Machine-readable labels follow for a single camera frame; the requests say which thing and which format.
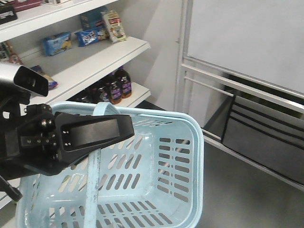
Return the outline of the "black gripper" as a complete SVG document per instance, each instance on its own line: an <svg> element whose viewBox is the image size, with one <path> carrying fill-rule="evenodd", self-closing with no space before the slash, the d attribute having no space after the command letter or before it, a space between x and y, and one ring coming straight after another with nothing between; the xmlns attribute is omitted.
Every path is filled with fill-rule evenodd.
<svg viewBox="0 0 304 228"><path fill-rule="evenodd" d="M76 115L52 112L49 105L28 106L21 115L15 102L2 104L0 112L0 174L25 177L52 176L103 149L134 136L129 115Z"/></svg>

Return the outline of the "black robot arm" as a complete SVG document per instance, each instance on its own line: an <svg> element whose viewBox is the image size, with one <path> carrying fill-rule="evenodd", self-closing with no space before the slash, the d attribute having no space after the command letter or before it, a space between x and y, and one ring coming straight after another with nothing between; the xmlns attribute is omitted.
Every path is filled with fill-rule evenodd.
<svg viewBox="0 0 304 228"><path fill-rule="evenodd" d="M133 135L129 115L53 113L49 105L29 105L25 115L0 122L0 189L18 201L22 193L10 180L57 175L79 164L92 151Z"/></svg>

